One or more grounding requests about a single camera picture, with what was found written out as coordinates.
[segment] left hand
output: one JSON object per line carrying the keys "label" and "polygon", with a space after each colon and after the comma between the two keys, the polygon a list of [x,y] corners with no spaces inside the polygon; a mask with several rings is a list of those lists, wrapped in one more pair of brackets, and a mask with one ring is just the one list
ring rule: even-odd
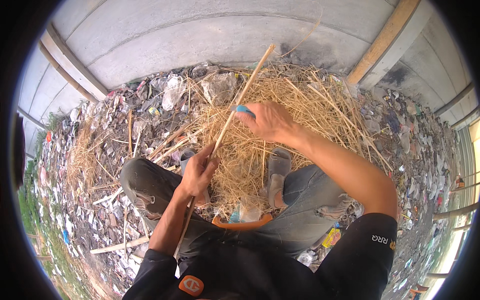
{"label": "left hand", "polygon": [[208,156],[212,153],[215,143],[204,147],[200,152],[188,160],[180,185],[177,189],[183,191],[186,196],[198,196],[203,193],[212,180],[213,173],[220,164],[220,158],[214,158],[206,167]]}

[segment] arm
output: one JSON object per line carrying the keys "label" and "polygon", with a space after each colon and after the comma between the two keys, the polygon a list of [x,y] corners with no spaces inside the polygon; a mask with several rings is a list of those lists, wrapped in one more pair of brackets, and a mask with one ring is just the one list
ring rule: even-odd
{"label": "arm", "polygon": [[393,182],[359,155],[311,132],[293,121],[287,110],[273,102],[246,105],[255,115],[236,116],[251,131],[265,139],[297,149],[345,192],[365,207],[365,214],[382,213],[396,219],[397,199]]}
{"label": "arm", "polygon": [[170,256],[175,253],[187,204],[207,188],[220,162],[219,158],[215,158],[204,167],[214,146],[215,143],[210,144],[189,159],[182,181],[150,237],[149,249]]}

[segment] dry straw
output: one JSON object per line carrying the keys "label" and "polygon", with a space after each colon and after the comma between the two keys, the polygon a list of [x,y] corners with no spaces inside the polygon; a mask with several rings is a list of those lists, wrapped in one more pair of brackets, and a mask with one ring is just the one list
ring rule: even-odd
{"label": "dry straw", "polygon": [[[247,69],[225,70],[233,71],[244,78],[251,73],[251,70]],[[260,72],[244,103],[280,103],[287,108],[296,122],[371,160],[372,155],[365,143],[372,147],[374,145],[367,132],[363,132],[357,103],[344,93],[343,87],[331,77],[327,76],[325,81],[320,78],[324,76],[314,67],[270,65]],[[241,90],[243,85],[245,81],[237,89]],[[200,145],[217,140],[229,114],[230,103],[212,106],[206,100],[201,102],[195,126],[206,126],[206,129],[199,135]],[[254,206],[263,212],[270,210],[262,187],[267,181],[266,160],[274,147],[284,147],[290,151],[292,171],[312,163],[301,153],[285,145],[265,143],[238,120],[231,123],[223,140],[223,147],[217,153],[222,163],[212,179],[212,199],[216,201],[211,204],[214,214],[229,218],[239,205],[242,210],[249,210]]]}

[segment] jeans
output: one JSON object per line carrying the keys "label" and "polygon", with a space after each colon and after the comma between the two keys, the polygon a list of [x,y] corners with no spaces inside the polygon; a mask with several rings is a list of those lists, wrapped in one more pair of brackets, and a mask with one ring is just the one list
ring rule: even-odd
{"label": "jeans", "polygon": [[[127,161],[120,174],[123,190],[151,229],[155,228],[181,179],[180,175],[139,157]],[[186,259],[195,257],[202,248],[219,241],[296,256],[334,224],[335,217],[326,216],[321,208],[344,210],[343,193],[319,167],[306,166],[289,173],[284,180],[282,197],[288,207],[259,228],[224,229],[193,213],[179,255]]]}

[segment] person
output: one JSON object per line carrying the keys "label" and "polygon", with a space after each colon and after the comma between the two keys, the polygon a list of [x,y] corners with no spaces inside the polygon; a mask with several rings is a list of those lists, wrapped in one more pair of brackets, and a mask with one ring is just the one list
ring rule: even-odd
{"label": "person", "polygon": [[[184,176],[146,159],[128,161],[120,182],[157,221],[132,287],[123,299],[379,299],[396,247],[396,189],[377,167],[294,122],[280,104],[249,103],[236,118],[268,142],[290,146],[314,165],[290,172],[286,151],[268,160],[268,198],[276,218],[252,230],[217,227],[193,214],[173,257],[187,204],[207,188],[220,159],[204,167],[211,144],[190,158]],[[315,243],[349,205],[364,206],[313,273],[294,257]],[[180,277],[174,274],[177,263]]]}

